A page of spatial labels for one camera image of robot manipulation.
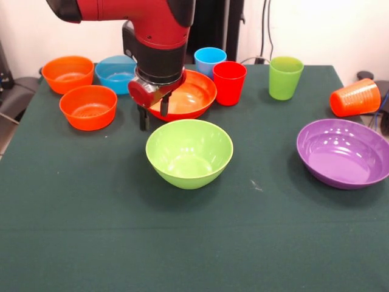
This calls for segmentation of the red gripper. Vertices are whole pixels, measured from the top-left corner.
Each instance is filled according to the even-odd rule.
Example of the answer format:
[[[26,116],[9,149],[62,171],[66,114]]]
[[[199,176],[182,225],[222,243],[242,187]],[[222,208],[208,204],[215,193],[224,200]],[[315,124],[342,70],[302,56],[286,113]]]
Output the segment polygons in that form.
[[[138,104],[137,109],[141,131],[150,129],[150,119],[146,108],[150,108],[161,100],[160,114],[161,116],[166,116],[168,114],[170,95],[184,83],[185,79],[185,69],[182,70],[179,78],[168,83],[152,82],[146,78],[146,75],[140,69],[135,69],[134,78],[128,83],[128,90],[130,96]]]

